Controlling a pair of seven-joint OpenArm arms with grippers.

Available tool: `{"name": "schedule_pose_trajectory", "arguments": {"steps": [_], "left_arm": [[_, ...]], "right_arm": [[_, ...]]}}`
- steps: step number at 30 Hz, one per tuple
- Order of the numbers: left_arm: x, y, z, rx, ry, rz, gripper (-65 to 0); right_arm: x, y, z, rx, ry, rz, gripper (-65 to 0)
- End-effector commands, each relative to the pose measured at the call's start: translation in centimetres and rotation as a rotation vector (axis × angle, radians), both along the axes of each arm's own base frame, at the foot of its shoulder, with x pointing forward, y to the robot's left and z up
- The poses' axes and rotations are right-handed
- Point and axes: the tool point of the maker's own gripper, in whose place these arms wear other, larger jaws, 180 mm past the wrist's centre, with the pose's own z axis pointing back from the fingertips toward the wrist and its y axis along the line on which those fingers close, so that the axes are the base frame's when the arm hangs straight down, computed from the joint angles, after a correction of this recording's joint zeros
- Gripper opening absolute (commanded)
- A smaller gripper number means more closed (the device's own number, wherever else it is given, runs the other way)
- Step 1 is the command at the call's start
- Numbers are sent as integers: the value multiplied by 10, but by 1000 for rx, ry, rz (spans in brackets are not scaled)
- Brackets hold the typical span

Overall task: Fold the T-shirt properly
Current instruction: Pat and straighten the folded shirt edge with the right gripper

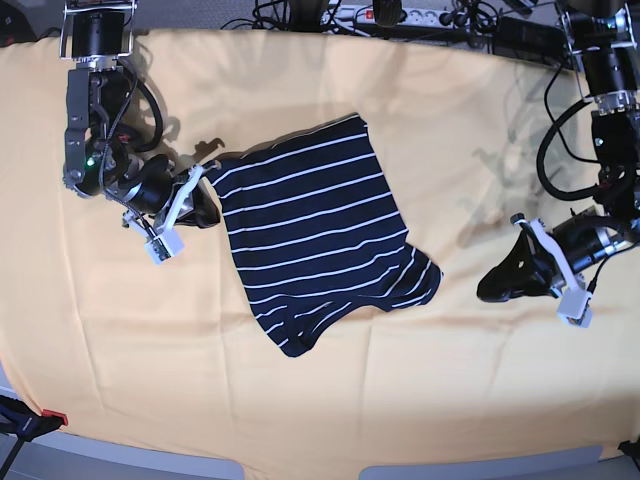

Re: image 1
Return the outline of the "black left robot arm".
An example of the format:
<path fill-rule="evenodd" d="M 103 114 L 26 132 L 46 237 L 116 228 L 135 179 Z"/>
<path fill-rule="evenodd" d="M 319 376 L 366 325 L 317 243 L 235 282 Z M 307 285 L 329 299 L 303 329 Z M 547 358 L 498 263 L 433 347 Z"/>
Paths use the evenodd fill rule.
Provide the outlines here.
<path fill-rule="evenodd" d="M 553 119 L 536 154 L 538 180 L 564 202 L 592 199 L 604 212 L 573 214 L 543 236 L 521 214 L 512 216 L 521 232 L 509 254 L 479 282 L 477 297 L 502 303 L 521 297 L 559 298 L 578 284 L 581 273 L 639 246 L 639 85 L 637 42 L 627 1 L 559 1 L 566 52 L 582 72 L 587 92 Z M 592 106 L 591 137 L 599 166 L 595 185 L 573 191 L 556 187 L 546 172 L 546 156 L 562 127 Z"/>

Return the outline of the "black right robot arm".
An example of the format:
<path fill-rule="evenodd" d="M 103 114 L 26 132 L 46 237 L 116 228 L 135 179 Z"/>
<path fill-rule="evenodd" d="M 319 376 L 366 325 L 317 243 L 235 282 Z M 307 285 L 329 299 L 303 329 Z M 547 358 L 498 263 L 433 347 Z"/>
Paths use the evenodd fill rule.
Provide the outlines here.
<path fill-rule="evenodd" d="M 160 106 L 129 58 L 134 1 L 68 1 L 59 55 L 68 73 L 64 185 L 126 210 L 125 226 L 153 235 L 172 225 L 210 228 L 220 213 L 198 177 L 156 153 L 164 133 Z"/>

